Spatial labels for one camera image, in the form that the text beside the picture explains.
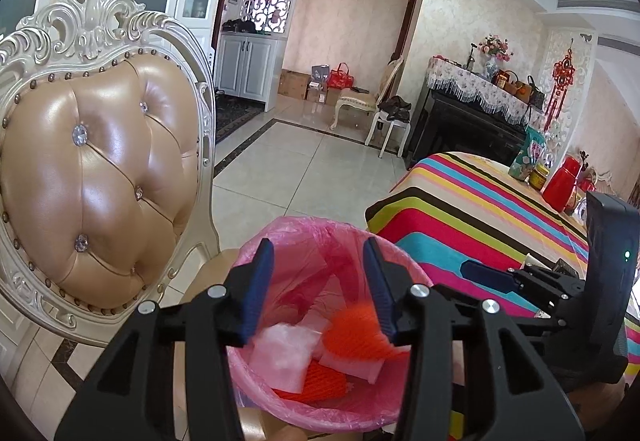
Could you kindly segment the pink lined trash bin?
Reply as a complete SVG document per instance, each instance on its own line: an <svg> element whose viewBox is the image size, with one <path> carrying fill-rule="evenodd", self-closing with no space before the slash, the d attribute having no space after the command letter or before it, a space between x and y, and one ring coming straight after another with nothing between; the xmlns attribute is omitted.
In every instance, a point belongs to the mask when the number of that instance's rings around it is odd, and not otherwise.
<svg viewBox="0 0 640 441"><path fill-rule="evenodd" d="M245 243L233 262L245 265L262 239L274 248L274 268L260 329L279 323L319 328L346 305L369 301L362 268L370 232L323 218L280 217ZM281 421L315 432L369 431L397 421L408 372L408 357L386 362L373 383L349 380L344 397L304 404L277 395L250 367L254 347L229 351L236 401Z"/></svg>

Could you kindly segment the brown cardboard box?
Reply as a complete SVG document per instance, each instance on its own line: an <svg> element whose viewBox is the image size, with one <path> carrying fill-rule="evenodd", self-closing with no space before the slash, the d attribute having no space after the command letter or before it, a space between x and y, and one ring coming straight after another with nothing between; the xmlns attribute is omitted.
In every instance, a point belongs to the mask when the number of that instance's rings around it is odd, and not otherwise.
<svg viewBox="0 0 640 441"><path fill-rule="evenodd" d="M278 94L297 100L305 100L307 97L309 82L309 74L282 70L280 74Z"/></svg>

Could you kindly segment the red chinese knot ornament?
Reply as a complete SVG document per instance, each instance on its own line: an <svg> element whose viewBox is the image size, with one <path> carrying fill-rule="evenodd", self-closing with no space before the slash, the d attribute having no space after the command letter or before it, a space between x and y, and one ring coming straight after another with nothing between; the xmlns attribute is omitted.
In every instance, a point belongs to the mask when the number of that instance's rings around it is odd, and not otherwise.
<svg viewBox="0 0 640 441"><path fill-rule="evenodd" d="M553 120L560 117L567 90L574 84L575 66L572 45L570 44L562 59L555 62L552 68L553 89L546 112L544 112L546 114L544 131L548 131Z"/></svg>

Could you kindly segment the small glass jar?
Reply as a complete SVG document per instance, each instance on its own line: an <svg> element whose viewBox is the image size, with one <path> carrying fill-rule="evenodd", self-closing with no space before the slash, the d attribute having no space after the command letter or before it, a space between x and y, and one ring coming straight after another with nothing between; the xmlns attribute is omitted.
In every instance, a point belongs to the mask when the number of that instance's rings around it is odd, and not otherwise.
<svg viewBox="0 0 640 441"><path fill-rule="evenodd" d="M583 198L584 198L584 195L582 195L582 192L580 192L579 189L574 189L572 191L572 194L570 194L570 198L568 199L564 207L564 213L566 213L567 216L572 216L577 206L579 205L580 201Z"/></svg>

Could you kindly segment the beige tufted dining chair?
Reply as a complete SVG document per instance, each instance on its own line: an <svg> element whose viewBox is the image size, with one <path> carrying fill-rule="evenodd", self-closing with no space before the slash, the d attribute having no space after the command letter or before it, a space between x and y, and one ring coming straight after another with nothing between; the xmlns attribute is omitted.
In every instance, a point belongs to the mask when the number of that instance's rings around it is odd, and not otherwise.
<svg viewBox="0 0 640 441"><path fill-rule="evenodd" d="M1 293L107 345L218 253L215 94L193 33L134 0L50 0L1 42Z"/></svg>

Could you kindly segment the white stool with clothes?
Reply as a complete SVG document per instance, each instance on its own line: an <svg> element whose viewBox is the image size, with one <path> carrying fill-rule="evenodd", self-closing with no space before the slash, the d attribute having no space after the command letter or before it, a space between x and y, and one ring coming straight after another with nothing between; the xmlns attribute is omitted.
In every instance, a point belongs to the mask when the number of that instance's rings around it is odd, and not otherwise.
<svg viewBox="0 0 640 441"><path fill-rule="evenodd" d="M393 96L386 99L378 105L378 110L373 116L367 139L364 141L364 144L366 146L370 146L375 129L382 127L383 125L387 125L388 128L386 135L381 146L380 153L378 153L378 156L382 156L388 141L390 141L390 136L392 135L393 130L395 128L399 128L402 130L402 137L398 146L397 156L401 158L411 130L410 110L411 104L406 102L404 99L401 99L401 97Z"/></svg>

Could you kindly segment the orange foam net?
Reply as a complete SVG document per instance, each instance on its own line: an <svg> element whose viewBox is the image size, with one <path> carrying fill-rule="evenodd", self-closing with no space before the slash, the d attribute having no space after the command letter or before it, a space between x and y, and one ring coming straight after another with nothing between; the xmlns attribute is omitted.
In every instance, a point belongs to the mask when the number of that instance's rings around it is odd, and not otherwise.
<svg viewBox="0 0 640 441"><path fill-rule="evenodd" d="M281 399L314 404L344 398L348 394L348 380L344 373L312 360L307 369L302 391L288 392L274 389L274 393Z"/></svg>
<svg viewBox="0 0 640 441"><path fill-rule="evenodd" d="M322 346L346 360L386 361L407 357L408 347L395 347L383 334L370 301L352 303L335 312L322 333Z"/></svg>

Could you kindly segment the white foam block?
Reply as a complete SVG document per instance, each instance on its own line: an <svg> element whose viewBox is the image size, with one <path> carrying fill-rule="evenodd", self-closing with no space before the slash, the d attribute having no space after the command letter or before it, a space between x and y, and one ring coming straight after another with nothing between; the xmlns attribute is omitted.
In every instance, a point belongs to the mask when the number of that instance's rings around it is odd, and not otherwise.
<svg viewBox="0 0 640 441"><path fill-rule="evenodd" d="M248 366L272 389L301 393L321 334L311 328L279 323L253 338Z"/></svg>

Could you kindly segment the orange foam net back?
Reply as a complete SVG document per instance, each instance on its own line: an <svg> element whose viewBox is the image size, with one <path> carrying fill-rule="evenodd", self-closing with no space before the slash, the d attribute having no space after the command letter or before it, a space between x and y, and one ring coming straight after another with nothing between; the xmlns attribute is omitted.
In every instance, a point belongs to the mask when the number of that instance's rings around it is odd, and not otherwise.
<svg viewBox="0 0 640 441"><path fill-rule="evenodd" d="M352 303L335 312L322 333L322 346L346 360L386 361L407 357L408 347L395 347L383 334L370 301Z"/></svg>

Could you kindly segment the dark floor rug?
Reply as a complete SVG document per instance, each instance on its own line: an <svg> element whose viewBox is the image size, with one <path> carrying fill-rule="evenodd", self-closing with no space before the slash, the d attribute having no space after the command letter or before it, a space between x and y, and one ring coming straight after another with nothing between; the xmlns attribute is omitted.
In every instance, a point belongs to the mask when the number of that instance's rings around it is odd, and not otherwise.
<svg viewBox="0 0 640 441"><path fill-rule="evenodd" d="M245 125L255 116L262 114L262 102L216 93L216 143L224 141L235 130Z"/></svg>

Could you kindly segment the orange foam net front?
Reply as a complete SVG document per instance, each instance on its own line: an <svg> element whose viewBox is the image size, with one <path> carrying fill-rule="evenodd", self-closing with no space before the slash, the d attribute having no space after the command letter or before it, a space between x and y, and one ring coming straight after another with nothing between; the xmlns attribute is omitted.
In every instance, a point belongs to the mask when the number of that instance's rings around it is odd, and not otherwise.
<svg viewBox="0 0 640 441"><path fill-rule="evenodd" d="M344 373L312 360L307 369L302 391L288 392L274 389L274 393L281 399L314 404L344 398L348 394L348 380Z"/></svg>

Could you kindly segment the green snack bag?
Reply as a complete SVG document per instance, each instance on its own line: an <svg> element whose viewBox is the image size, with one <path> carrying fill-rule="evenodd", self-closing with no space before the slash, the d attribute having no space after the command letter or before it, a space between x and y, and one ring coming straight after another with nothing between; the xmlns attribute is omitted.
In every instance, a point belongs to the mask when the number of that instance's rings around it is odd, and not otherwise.
<svg viewBox="0 0 640 441"><path fill-rule="evenodd" d="M528 126L525 141L509 167L508 174L516 180L525 181L545 150L546 137L536 128Z"/></svg>

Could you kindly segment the cream side chair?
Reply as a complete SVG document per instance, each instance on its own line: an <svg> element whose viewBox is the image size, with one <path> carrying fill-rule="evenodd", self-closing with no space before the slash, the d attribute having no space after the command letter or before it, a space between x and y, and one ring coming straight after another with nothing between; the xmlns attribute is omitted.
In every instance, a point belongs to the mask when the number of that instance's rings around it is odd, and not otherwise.
<svg viewBox="0 0 640 441"><path fill-rule="evenodd" d="M338 120L340 119L340 112L344 106L353 108L367 114L374 113L378 110L378 105L382 102L387 91L392 88L399 70L404 63L404 57L390 61L383 71L383 75L378 85L378 90L375 92L358 92L352 88L344 88L341 90L340 95L337 97L334 106L334 117L330 126L331 130L337 127Z"/></svg>

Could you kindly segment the pink flower vase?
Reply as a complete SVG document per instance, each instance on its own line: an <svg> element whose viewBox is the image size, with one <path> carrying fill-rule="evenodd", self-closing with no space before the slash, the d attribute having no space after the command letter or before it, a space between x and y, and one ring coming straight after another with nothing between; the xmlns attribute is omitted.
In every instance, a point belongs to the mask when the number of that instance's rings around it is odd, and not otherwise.
<svg viewBox="0 0 640 441"><path fill-rule="evenodd" d="M477 49L485 57L484 77L492 82L504 63L509 62L513 52L509 42L497 35L487 35L478 44Z"/></svg>

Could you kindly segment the black upright piano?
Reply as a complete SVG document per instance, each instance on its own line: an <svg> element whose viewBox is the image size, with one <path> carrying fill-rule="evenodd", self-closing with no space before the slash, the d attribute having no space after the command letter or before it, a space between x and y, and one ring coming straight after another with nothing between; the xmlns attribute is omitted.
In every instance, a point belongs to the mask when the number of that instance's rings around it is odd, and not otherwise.
<svg viewBox="0 0 640 441"><path fill-rule="evenodd" d="M423 86L402 158L407 169L440 152L465 152L509 166L525 141L525 128Z"/></svg>

